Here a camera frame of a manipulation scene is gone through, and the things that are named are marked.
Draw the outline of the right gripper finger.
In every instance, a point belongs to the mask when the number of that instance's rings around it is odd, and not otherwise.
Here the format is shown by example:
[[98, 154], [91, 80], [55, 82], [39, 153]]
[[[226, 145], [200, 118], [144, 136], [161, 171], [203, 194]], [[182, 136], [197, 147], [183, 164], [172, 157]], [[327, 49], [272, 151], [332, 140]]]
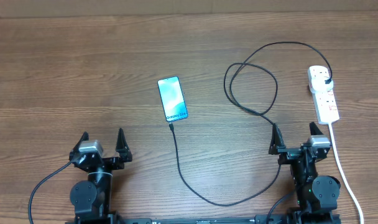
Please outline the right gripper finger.
[[320, 129], [318, 128], [315, 122], [311, 122], [309, 124], [309, 128], [310, 128], [310, 134], [312, 136], [323, 135], [323, 133], [320, 131]]
[[276, 123], [272, 125], [272, 138], [269, 149], [283, 149], [285, 147], [282, 133]]

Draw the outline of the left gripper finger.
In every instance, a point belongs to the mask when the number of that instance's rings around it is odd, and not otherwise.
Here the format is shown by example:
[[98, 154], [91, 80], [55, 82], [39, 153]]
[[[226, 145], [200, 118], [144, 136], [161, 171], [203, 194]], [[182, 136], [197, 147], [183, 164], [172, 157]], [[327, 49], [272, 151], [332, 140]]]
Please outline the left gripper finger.
[[116, 142], [116, 148], [115, 151], [120, 155], [120, 156], [130, 156], [132, 155], [129, 146], [127, 145], [127, 141], [124, 135], [124, 131], [122, 128], [119, 128], [118, 131], [118, 138]]
[[82, 143], [83, 141], [87, 141], [87, 140], [89, 140], [89, 135], [88, 135], [88, 133], [85, 131], [85, 132], [82, 134], [80, 140], [77, 142], [77, 144], [76, 144], [76, 145], [74, 146], [74, 148], [71, 150], [71, 153], [76, 153], [76, 152], [78, 152], [81, 143]]

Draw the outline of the Samsung Galaxy smartphone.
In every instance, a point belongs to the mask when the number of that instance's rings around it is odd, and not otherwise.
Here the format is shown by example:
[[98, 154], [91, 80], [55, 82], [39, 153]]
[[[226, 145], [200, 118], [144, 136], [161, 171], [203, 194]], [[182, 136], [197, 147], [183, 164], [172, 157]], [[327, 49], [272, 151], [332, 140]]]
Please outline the Samsung Galaxy smartphone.
[[188, 110], [178, 77], [169, 77], [157, 82], [165, 119], [173, 122], [188, 118]]

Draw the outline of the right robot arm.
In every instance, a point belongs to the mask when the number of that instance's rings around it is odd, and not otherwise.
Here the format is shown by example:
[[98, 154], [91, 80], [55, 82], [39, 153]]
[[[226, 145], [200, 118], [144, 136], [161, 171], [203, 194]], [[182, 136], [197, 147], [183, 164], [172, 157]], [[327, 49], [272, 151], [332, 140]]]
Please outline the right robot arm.
[[[339, 215], [333, 215], [338, 207], [340, 181], [329, 175], [319, 175], [316, 163], [327, 158], [331, 148], [330, 140], [312, 122], [311, 136], [300, 147], [285, 145], [282, 133], [276, 124], [272, 125], [272, 139], [269, 154], [278, 155], [278, 165], [289, 165], [295, 189], [283, 196], [270, 209], [266, 223], [340, 223]], [[287, 210], [285, 215], [272, 217], [275, 207], [289, 198], [297, 196], [298, 206]]]

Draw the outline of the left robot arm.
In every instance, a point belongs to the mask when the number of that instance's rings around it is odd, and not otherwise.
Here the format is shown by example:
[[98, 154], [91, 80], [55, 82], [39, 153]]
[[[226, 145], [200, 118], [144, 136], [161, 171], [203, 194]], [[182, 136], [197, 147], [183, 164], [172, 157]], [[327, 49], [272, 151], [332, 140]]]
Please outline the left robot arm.
[[132, 161], [123, 129], [119, 129], [114, 157], [103, 157], [103, 147], [98, 140], [89, 140], [83, 133], [69, 154], [69, 161], [88, 174], [86, 180], [76, 183], [70, 191], [70, 201], [75, 208], [75, 223], [123, 223], [118, 212], [111, 211], [113, 171], [122, 170]]

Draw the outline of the white charger plug adapter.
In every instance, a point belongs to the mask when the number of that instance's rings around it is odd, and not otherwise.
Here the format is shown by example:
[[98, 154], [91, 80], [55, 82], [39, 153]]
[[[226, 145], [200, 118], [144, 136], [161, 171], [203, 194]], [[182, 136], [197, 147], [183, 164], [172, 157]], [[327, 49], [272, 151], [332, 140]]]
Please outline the white charger plug adapter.
[[334, 87], [334, 82], [331, 80], [329, 83], [326, 83], [326, 80], [323, 77], [311, 77], [309, 80], [309, 87], [312, 93], [320, 93], [332, 90]]

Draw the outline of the white power strip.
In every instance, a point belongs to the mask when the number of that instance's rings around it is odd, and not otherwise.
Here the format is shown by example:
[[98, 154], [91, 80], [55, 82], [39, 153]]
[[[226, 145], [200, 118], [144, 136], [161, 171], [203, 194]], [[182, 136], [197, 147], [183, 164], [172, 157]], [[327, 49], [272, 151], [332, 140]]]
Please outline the white power strip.
[[[311, 77], [324, 78], [326, 81], [330, 78], [329, 70], [321, 65], [311, 66], [307, 70], [308, 86]], [[313, 102], [316, 111], [316, 117], [319, 124], [331, 124], [339, 120], [338, 107], [334, 97], [333, 90], [312, 93]]]

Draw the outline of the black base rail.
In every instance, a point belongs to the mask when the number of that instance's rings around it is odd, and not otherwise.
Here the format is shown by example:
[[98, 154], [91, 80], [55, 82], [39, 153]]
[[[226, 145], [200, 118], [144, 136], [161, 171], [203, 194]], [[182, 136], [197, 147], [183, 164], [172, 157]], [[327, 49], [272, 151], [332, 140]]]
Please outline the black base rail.
[[[66, 224], [73, 223], [123, 223], [123, 224], [263, 224], [266, 223], [267, 215], [256, 215], [255, 217], [250, 218], [176, 218], [176, 219], [164, 219], [164, 220], [152, 220], [150, 218], [122, 218], [118, 216], [117, 220], [111, 220], [112, 218], [107, 218], [104, 220], [92, 220], [88, 222], [81, 222], [79, 219], [73, 220], [70, 222], [65, 222]], [[310, 217], [303, 217], [301, 223], [341, 223], [339, 215], [333, 215], [332, 219], [328, 220], [322, 218], [320, 221], [311, 221]], [[287, 215], [271, 215], [269, 217], [268, 223], [277, 223], [277, 224], [286, 224], [286, 223], [295, 223], [291, 221]]]

